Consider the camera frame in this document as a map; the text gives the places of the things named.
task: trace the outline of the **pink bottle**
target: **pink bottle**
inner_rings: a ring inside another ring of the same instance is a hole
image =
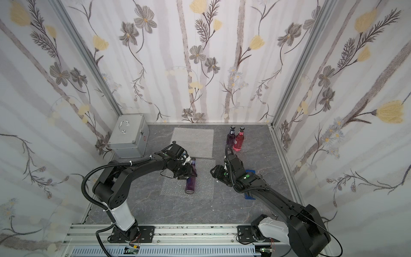
[[[240,127],[240,132],[238,133],[238,135],[236,136],[236,140],[234,141],[234,151],[238,152],[239,150],[241,150],[241,146],[242,143],[244,142],[244,126]]]

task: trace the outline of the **metal profile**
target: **metal profile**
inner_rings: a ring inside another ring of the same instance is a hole
[[[274,114],[274,118],[272,119],[272,123],[271,126],[275,127],[278,122],[279,119],[282,115],[282,113],[284,112],[285,107],[287,106],[287,103],[291,97],[291,94],[295,88],[295,86],[298,83],[298,79],[303,71],[303,69],[305,68],[306,63],[308,62],[311,53],[314,50],[314,47],[316,45],[316,43],[318,42],[319,38],[320,38],[320,34],[322,33],[322,31],[324,30],[328,18],[330,17],[332,10],[334,9],[335,4],[337,3],[337,0],[326,0],[324,2],[323,8],[321,9],[319,15],[318,15],[318,19],[317,22],[315,23],[314,27],[313,27],[313,31],[312,33],[310,33],[310,36],[308,38],[308,42],[301,54],[300,60],[297,63],[297,66],[293,72],[293,75],[291,76],[290,82],[288,83],[287,89],[284,93],[284,96],[280,102],[280,105],[277,109],[277,111]]]
[[[61,23],[63,24],[64,28],[66,29],[66,32],[68,33],[69,37],[71,38],[73,44],[79,51],[79,54],[85,61],[87,67],[90,69],[93,77],[97,80],[98,86],[103,92],[104,96],[110,103],[111,107],[117,114],[117,116],[122,115],[122,111],[117,105],[117,102],[115,101],[113,94],[111,93],[109,86],[107,83],[104,81],[103,76],[100,73],[99,68],[93,61],[93,58],[91,56],[91,53],[88,51],[87,46],[84,44],[84,41],[82,40],[79,32],[77,31],[76,27],[73,24],[73,21],[70,19],[69,14],[67,13],[66,9],[64,8],[63,3],[61,0],[48,0],[49,3],[51,4],[53,10],[56,12],[57,17],[60,19]]]

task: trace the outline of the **black cable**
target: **black cable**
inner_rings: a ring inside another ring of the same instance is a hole
[[[163,175],[163,174],[162,174],[163,171],[165,171],[165,169],[163,169],[162,171],[160,171],[160,175],[161,175],[161,176],[164,176],[164,177],[166,177],[166,178],[173,178],[173,177],[169,177],[169,176]]]
[[[84,176],[83,181],[81,182],[81,192],[83,193],[84,197],[85,197],[89,202],[91,202],[91,203],[93,203],[93,204],[95,204],[95,205],[103,208],[105,211],[107,211],[107,210],[109,209],[107,206],[105,206],[104,204],[102,204],[102,203],[94,200],[94,199],[87,193],[85,186],[86,186],[86,183],[87,183],[88,179],[89,179],[94,173],[96,173],[97,171],[99,171],[99,170],[101,170],[101,169],[105,169],[105,168],[107,168],[107,167],[127,166],[127,165],[132,166],[132,165],[136,165],[136,164],[139,165],[139,164],[143,164],[143,163],[145,163],[145,162],[147,162],[147,161],[149,161],[149,160],[151,160],[151,157],[148,158],[148,159],[144,159],[144,160],[139,160],[139,161],[132,162],[131,165],[130,165],[130,162],[122,162],[122,163],[106,164],[106,165],[100,166],[100,167],[98,167],[98,168],[95,168],[94,170],[90,171],[87,175]]]
[[[161,151],[164,152],[165,150],[169,149],[170,147],[173,146],[174,143],[175,143],[175,141],[173,141],[171,145],[166,146],[166,147],[165,147],[164,149],[162,149]]]
[[[285,254],[281,255],[280,257],[284,257],[286,256],[290,251],[291,251],[292,247],[290,246],[290,249],[288,249],[288,252],[286,252]]]
[[[100,247],[102,248],[103,252],[107,255],[107,257],[112,257],[111,254],[107,251],[107,249],[104,247],[103,242],[100,238],[99,233],[101,232],[105,232],[107,230],[110,230],[114,227],[114,224],[111,224],[111,226],[105,228],[105,229],[100,229],[96,231],[96,237],[97,237],[97,241],[99,242]]]
[[[312,219],[310,219],[309,217],[305,216],[305,215],[302,214],[302,213],[300,213],[300,214],[301,214],[302,216],[306,217],[306,219],[308,219],[309,221],[311,221],[311,222],[314,223],[315,225],[319,226],[322,230],[324,230],[325,232],[327,232],[330,236],[332,236],[332,237],[337,241],[337,243],[339,244],[339,247],[341,248],[341,253],[340,253],[338,256],[329,256],[329,255],[324,255],[324,254],[322,254],[322,253],[319,253],[319,255],[322,255],[322,256],[325,256],[325,257],[340,257],[340,256],[342,255],[342,245],[341,245],[341,243],[338,241],[338,239],[337,239],[333,234],[331,234],[330,232],[328,232],[328,230],[326,230],[326,229],[323,228],[322,226],[318,225],[317,222],[313,221]]]
[[[238,235],[236,236],[236,240],[237,240],[237,242],[239,242],[239,243],[240,243],[240,244],[242,244],[242,245],[249,245],[249,244],[251,244],[251,243],[254,243],[254,242],[255,242],[255,240],[254,240],[254,241],[249,242],[249,243],[241,243],[241,242],[238,240]]]

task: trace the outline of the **blue holder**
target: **blue holder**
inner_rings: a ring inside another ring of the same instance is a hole
[[[255,171],[255,170],[252,170],[252,169],[248,169],[248,170],[246,170],[245,172],[246,172],[246,173],[247,173],[247,172],[252,172],[252,173],[254,173],[254,174],[256,173],[256,171]],[[248,199],[248,200],[255,200],[255,198],[249,196],[247,192],[244,193],[244,198],[245,198],[245,199]]]

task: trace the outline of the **purple bottle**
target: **purple bottle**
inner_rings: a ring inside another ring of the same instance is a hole
[[[236,128],[232,125],[230,127],[230,133],[227,135],[227,142],[226,144],[230,147],[233,147],[234,145],[234,141],[236,139],[236,132],[235,132]]]
[[[191,159],[191,174],[197,176],[196,170],[196,158]],[[185,193],[186,194],[194,194],[196,187],[196,177],[188,178],[185,183]]]

